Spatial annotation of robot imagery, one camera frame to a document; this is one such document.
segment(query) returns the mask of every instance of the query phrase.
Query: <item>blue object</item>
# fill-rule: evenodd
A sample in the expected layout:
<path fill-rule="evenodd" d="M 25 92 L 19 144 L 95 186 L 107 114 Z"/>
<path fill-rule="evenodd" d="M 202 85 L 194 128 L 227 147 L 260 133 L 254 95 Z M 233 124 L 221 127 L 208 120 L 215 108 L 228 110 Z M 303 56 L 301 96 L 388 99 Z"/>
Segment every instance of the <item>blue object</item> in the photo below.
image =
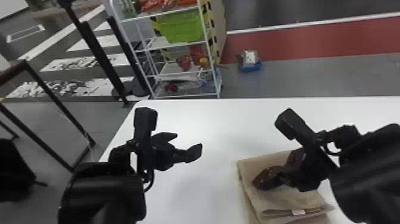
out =
<path fill-rule="evenodd" d="M 258 60 L 258 62 L 251 67 L 243 67 L 239 64 L 239 70 L 242 72 L 250 72 L 250 71 L 257 71 L 260 70 L 263 64 L 261 63 L 261 59 Z"/>

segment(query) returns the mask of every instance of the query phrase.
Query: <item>shelf rack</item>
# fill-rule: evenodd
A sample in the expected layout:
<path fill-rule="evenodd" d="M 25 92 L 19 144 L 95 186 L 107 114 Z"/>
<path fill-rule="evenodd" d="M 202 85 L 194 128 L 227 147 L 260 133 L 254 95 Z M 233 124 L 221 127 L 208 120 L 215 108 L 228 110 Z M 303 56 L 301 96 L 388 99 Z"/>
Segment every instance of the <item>shelf rack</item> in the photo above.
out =
<path fill-rule="evenodd" d="M 220 92 L 221 92 L 221 87 L 222 87 L 222 78 L 221 74 L 219 71 L 219 68 L 214 65 L 214 57 L 211 53 L 211 47 L 210 47 L 210 42 L 211 44 L 214 43 L 214 38 L 209 37 L 210 33 L 210 23 L 208 21 L 205 21 L 205 18 L 203 16 L 203 10 L 204 8 L 207 10 L 206 7 L 203 7 L 203 5 L 206 3 L 204 0 L 197 0 L 196 4 L 193 5 L 188 5 L 188 6 L 176 6 L 170 11 L 161 11 L 161 10 L 156 10 L 156 11 L 151 11 L 150 13 L 140 13 L 136 17 L 133 18 L 120 18 L 120 14 L 118 13 L 117 10 L 115 9 L 115 2 L 114 1 L 119 1 L 119 0 L 110 0 L 110 6 L 112 9 L 112 12 L 114 14 L 114 18 L 121 30 L 121 33 L 123 34 L 125 40 L 129 40 L 129 36 L 127 35 L 127 32 L 123 28 L 123 23 L 129 22 L 129 26 L 135 26 L 136 31 L 140 37 L 140 42 L 142 44 L 142 49 L 136 49 L 133 47 L 132 43 L 130 41 L 128 42 L 128 45 L 130 49 L 133 52 L 133 56 L 136 61 L 139 61 L 138 54 L 140 54 L 143 58 L 143 55 L 145 56 L 146 60 L 144 63 L 138 63 L 139 70 L 142 73 L 141 75 L 144 76 L 146 80 L 146 84 L 149 87 L 149 90 L 151 92 L 151 97 L 153 99 L 164 99 L 164 98 L 185 98 L 185 97 L 201 97 L 201 96 L 216 96 L 217 98 L 220 97 Z M 200 18 L 201 18 L 201 23 L 202 23 L 202 29 L 203 29 L 203 40 L 197 41 L 197 42 L 179 42 L 179 43 L 169 43 L 167 38 L 164 36 L 153 36 L 151 38 L 144 38 L 143 33 L 140 30 L 140 27 L 138 25 L 138 21 L 142 19 L 149 19 L 152 17 L 157 17 L 157 16 L 162 16 L 162 15 L 167 15 L 167 14 L 172 14 L 172 13 L 179 13 L 179 12 L 184 12 L 184 11 L 189 11 L 189 10 L 194 10 L 197 9 L 198 13 L 200 13 Z M 170 61 L 167 58 L 163 56 L 161 51 L 166 50 L 166 49 L 177 49 L 177 48 L 183 48 L 186 46 L 191 46 L 191 45 L 197 45 L 197 44 L 202 44 L 205 45 L 205 48 L 207 50 L 207 58 L 208 61 L 210 62 L 210 68 L 209 69 L 203 69 L 200 66 L 195 66 L 192 63 L 192 67 L 188 71 L 182 71 L 182 69 L 178 66 L 177 63 L 174 61 Z M 154 60 L 154 55 L 162 55 L 163 61 L 157 61 Z M 147 64 L 148 68 L 145 69 L 143 68 L 144 65 Z M 208 79 L 207 81 L 205 80 L 200 80 L 198 76 L 200 74 L 205 74 L 207 73 L 209 76 L 211 76 L 211 79 Z M 186 80 L 190 83 L 197 83 L 198 86 L 194 86 L 193 88 L 179 88 L 176 92 L 172 91 L 165 91 L 164 85 L 168 83 L 170 80 Z"/>

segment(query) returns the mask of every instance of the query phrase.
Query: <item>beige cloth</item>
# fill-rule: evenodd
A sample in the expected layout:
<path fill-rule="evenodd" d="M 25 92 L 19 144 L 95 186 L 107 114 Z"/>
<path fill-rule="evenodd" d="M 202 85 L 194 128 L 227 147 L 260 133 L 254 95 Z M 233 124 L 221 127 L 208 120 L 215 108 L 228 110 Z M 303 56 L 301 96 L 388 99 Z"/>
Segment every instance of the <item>beige cloth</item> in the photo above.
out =
<path fill-rule="evenodd" d="M 285 224 L 333 210 L 317 191 L 299 192 L 284 185 L 271 191 L 260 191 L 253 186 L 252 180 L 261 171 L 284 165 L 289 154 L 290 151 L 284 151 L 238 161 L 250 224 Z"/>

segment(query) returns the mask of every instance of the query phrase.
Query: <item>white floor marking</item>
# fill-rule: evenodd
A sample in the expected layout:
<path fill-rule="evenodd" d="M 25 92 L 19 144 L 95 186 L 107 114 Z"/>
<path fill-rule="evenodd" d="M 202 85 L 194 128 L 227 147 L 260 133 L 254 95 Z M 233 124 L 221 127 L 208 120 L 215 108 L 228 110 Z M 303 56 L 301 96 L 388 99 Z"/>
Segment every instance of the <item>white floor marking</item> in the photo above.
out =
<path fill-rule="evenodd" d="M 94 31 L 97 32 L 97 31 L 110 30 L 110 29 L 111 29 L 110 25 L 107 23 L 107 21 L 105 21 L 104 23 L 102 23 L 98 27 L 96 27 Z"/>
<path fill-rule="evenodd" d="M 134 77 L 121 77 L 122 82 L 132 81 Z M 114 88 L 109 79 L 91 79 L 89 81 L 46 81 L 53 93 L 60 97 L 111 97 Z M 46 97 L 47 94 L 36 82 L 24 82 L 6 98 Z M 148 99 L 147 97 L 129 96 L 130 101 Z"/>
<path fill-rule="evenodd" d="M 100 46 L 102 46 L 103 48 L 119 46 L 119 44 L 120 44 L 115 35 L 99 36 L 96 38 L 99 41 Z M 80 41 L 75 43 L 70 49 L 68 49 L 67 52 L 81 51 L 81 50 L 87 50 L 87 49 L 90 49 L 89 46 L 86 44 L 84 39 L 81 39 Z"/>
<path fill-rule="evenodd" d="M 86 15 L 84 15 L 83 17 L 81 17 L 79 19 L 79 21 L 91 20 L 96 15 L 101 13 L 103 10 L 104 10 L 104 6 L 100 5 L 99 7 L 95 8 L 91 12 L 89 12 Z M 46 51 L 48 48 L 50 48 L 51 46 L 56 44 L 58 41 L 62 40 L 64 37 L 66 37 L 67 35 L 72 33 L 74 30 L 76 30 L 76 26 L 73 23 L 71 23 L 70 25 L 68 25 L 67 27 L 63 28 L 62 30 L 60 30 L 59 32 L 57 32 L 56 34 L 54 34 L 53 36 L 51 36 L 47 40 L 43 41 L 38 46 L 34 47 L 33 49 L 31 49 L 30 51 L 28 51 L 24 55 L 20 56 L 18 59 L 19 60 L 25 59 L 25 60 L 28 60 L 28 61 L 34 59 L 36 56 L 38 56 L 39 54 L 41 54 L 44 51 Z"/>
<path fill-rule="evenodd" d="M 24 36 L 20 36 L 19 38 L 13 38 L 14 35 L 17 35 L 19 33 L 22 33 L 22 32 L 28 31 L 28 30 L 33 30 L 35 28 L 38 29 L 38 30 L 34 31 L 34 32 L 31 32 L 31 33 L 28 33 L 28 34 L 26 34 Z M 35 33 L 40 33 L 41 31 L 44 31 L 44 30 L 45 30 L 45 28 L 41 24 L 33 26 L 33 27 L 30 27 L 28 29 L 20 30 L 18 32 L 15 32 L 15 33 L 12 33 L 10 35 L 7 35 L 7 43 L 11 43 L 11 42 L 14 42 L 14 41 L 18 41 L 20 39 L 27 38 L 28 36 L 34 35 Z"/>
<path fill-rule="evenodd" d="M 107 55 L 110 59 L 112 66 L 129 66 L 128 59 L 124 53 L 110 54 Z M 80 70 L 91 68 L 98 65 L 98 62 L 94 56 L 90 57 L 79 57 L 79 58 L 63 58 L 56 59 L 50 62 L 47 66 L 41 69 L 44 71 L 65 71 L 65 70 Z"/>
<path fill-rule="evenodd" d="M 361 16 L 354 16 L 354 17 L 346 17 L 346 18 L 337 18 L 332 20 L 322 20 L 322 21 L 311 21 L 311 22 L 304 22 L 304 23 L 294 23 L 294 24 L 287 24 L 287 25 L 279 25 L 279 26 L 267 26 L 267 27 L 260 27 L 260 28 L 251 28 L 251 29 L 244 29 L 244 30 L 232 30 L 228 31 L 228 35 L 236 35 L 241 33 L 255 33 L 261 31 L 270 31 L 270 30 L 280 30 L 280 29 L 290 29 L 290 28 L 299 28 L 305 26 L 317 26 L 317 25 L 325 25 L 325 24 L 333 24 L 333 23 L 349 23 L 355 21 L 363 21 L 363 20 L 376 20 L 380 18 L 391 18 L 391 17 L 400 17 L 400 13 L 380 13 L 380 14 L 373 14 L 373 15 L 361 15 Z"/>

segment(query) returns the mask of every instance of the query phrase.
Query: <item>gray wall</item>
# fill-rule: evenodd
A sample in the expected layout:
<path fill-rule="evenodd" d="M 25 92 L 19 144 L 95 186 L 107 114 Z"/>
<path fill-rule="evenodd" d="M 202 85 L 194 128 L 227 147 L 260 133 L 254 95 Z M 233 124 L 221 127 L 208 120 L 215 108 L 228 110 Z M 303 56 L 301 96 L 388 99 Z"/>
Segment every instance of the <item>gray wall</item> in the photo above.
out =
<path fill-rule="evenodd" d="M 26 7 L 28 4 L 25 0 L 1 0 L 0 18 L 4 18 L 12 13 L 16 13 Z"/>

